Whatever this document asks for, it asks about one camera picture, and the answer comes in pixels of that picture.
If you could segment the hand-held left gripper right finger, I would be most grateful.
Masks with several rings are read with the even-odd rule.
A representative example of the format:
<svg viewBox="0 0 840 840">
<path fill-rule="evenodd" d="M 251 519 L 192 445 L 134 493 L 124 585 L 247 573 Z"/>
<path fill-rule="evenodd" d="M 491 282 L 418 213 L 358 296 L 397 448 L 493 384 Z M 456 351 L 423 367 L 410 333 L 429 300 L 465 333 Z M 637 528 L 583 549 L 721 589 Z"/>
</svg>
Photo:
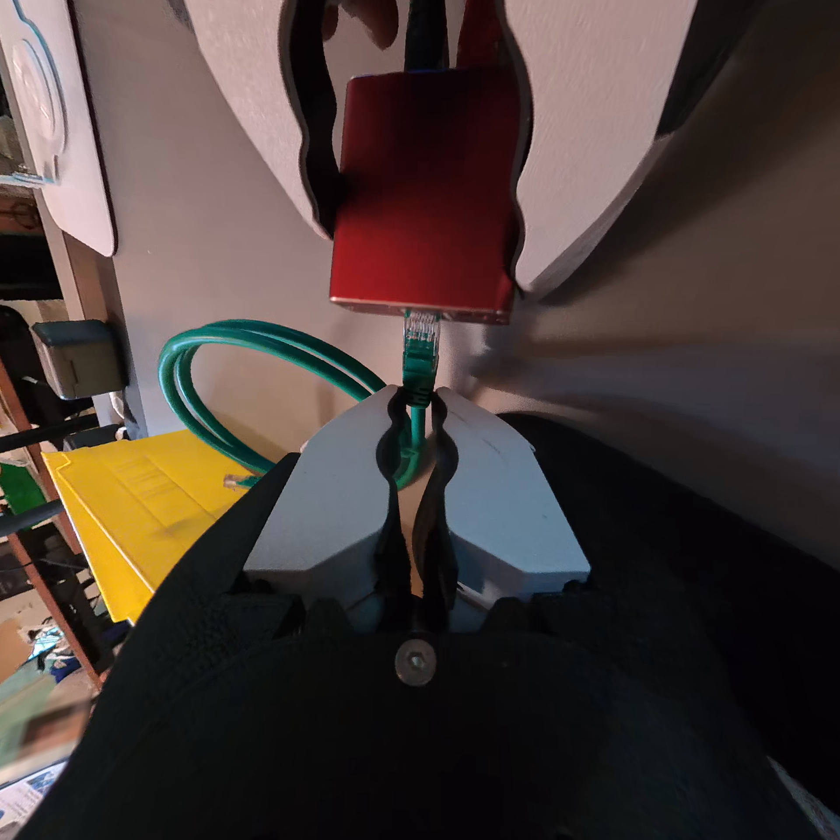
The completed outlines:
<svg viewBox="0 0 840 840">
<path fill-rule="evenodd" d="M 431 403 L 434 468 L 420 502 L 422 616 L 475 632 L 493 606 L 585 584 L 591 565 L 529 441 L 442 387 Z"/>
</svg>

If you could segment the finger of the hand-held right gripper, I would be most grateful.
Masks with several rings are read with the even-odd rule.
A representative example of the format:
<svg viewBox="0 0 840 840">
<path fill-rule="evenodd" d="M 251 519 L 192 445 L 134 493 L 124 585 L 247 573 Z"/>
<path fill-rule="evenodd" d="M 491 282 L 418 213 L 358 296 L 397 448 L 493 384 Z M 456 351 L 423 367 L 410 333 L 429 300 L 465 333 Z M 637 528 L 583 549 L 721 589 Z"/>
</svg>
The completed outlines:
<svg viewBox="0 0 840 840">
<path fill-rule="evenodd" d="M 538 299 L 592 251 L 650 150 L 696 2 L 502 2 L 528 122 L 515 262 Z"/>
<path fill-rule="evenodd" d="M 320 236 L 334 235 L 342 178 L 324 1 L 187 1 L 205 62 L 243 131 Z"/>
</svg>

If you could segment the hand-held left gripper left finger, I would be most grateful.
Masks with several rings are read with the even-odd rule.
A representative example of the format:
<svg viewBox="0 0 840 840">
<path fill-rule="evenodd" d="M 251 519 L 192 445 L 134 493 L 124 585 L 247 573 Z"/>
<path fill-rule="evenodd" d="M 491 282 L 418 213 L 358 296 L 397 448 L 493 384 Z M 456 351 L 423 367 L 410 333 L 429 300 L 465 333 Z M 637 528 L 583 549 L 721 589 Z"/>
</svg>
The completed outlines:
<svg viewBox="0 0 840 840">
<path fill-rule="evenodd" d="M 306 444 L 244 573 L 304 606 L 332 599 L 357 631 L 383 628 L 412 600 L 394 473 L 405 402 L 388 385 Z"/>
</svg>

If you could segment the red ethernet splitter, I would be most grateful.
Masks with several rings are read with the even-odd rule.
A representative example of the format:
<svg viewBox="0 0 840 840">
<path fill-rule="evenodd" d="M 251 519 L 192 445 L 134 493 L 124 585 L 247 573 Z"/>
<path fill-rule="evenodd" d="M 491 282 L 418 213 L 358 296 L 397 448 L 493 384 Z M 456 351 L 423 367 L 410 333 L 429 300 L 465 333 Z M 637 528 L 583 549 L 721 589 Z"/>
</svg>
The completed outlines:
<svg viewBox="0 0 840 840">
<path fill-rule="evenodd" d="M 331 303 L 509 323 L 519 118 L 517 82 L 500 68 L 352 78 Z"/>
</svg>

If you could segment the yellow plastic bin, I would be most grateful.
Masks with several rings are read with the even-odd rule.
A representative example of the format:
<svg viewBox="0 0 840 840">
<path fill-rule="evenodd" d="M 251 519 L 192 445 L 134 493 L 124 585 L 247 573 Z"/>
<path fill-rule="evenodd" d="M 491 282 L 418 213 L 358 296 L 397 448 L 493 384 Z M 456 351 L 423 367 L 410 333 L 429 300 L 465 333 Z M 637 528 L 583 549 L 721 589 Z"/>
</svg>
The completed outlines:
<svg viewBox="0 0 840 840">
<path fill-rule="evenodd" d="M 245 467 L 189 431 L 44 454 L 108 613 L 135 624 L 178 561 L 245 494 Z"/>
</svg>

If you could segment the grey desk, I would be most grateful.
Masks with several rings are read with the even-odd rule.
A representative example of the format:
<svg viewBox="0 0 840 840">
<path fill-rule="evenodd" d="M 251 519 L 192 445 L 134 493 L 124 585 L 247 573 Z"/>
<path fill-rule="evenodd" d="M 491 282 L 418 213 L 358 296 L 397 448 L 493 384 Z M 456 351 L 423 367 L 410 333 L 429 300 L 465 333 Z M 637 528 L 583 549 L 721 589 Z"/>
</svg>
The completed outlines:
<svg viewBox="0 0 840 840">
<path fill-rule="evenodd" d="M 328 300 L 329 243 L 167 2 L 78 2 L 118 249 L 128 397 L 180 424 L 162 345 L 225 318 L 326 339 L 388 382 L 400 324 Z M 594 253 L 511 326 L 449 324 L 440 381 L 559 414 L 838 567 L 838 2 L 773 2 Z"/>
</svg>

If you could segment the white board stand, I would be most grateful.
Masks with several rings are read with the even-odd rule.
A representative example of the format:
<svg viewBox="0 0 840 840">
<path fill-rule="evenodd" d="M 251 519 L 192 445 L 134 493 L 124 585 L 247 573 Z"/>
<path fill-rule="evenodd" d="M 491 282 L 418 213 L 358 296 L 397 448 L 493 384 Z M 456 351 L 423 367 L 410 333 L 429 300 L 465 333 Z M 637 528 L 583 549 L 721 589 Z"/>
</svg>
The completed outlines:
<svg viewBox="0 0 840 840">
<path fill-rule="evenodd" d="M 3 186 L 39 191 L 64 233 L 111 258 L 118 239 L 66 1 L 2 1 L 2 58 L 33 164 Z"/>
</svg>

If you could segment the black wrist rest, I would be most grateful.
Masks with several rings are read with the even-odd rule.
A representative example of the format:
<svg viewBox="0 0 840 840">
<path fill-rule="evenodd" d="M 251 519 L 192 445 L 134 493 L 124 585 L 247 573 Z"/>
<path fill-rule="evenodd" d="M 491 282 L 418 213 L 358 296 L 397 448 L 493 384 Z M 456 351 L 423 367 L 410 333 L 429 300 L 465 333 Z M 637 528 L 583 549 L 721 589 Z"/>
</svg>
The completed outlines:
<svg viewBox="0 0 840 840">
<path fill-rule="evenodd" d="M 620 449 L 502 413 L 605 579 L 651 563 L 684 593 L 771 758 L 838 810 L 838 572 Z"/>
</svg>

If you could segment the dark grey power adapter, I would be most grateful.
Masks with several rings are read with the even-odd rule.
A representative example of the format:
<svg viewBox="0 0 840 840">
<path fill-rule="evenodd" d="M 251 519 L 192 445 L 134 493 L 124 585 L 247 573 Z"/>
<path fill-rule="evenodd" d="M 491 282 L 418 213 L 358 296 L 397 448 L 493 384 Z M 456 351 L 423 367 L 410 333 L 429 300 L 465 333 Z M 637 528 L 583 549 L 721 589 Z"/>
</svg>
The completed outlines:
<svg viewBox="0 0 840 840">
<path fill-rule="evenodd" d="M 52 391 L 69 402 L 112 392 L 129 384 L 118 334 L 99 319 L 37 322 L 30 327 Z"/>
</svg>

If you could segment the green plastic bin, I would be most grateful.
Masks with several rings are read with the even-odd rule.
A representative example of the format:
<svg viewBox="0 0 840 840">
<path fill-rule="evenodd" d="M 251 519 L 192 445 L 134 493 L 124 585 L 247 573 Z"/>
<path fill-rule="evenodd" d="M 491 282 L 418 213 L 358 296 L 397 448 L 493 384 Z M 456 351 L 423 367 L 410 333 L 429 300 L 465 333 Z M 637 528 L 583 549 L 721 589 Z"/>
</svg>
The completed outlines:
<svg viewBox="0 0 840 840">
<path fill-rule="evenodd" d="M 2 464 L 1 488 L 12 514 L 18 515 L 46 502 L 36 479 L 26 467 Z"/>
</svg>

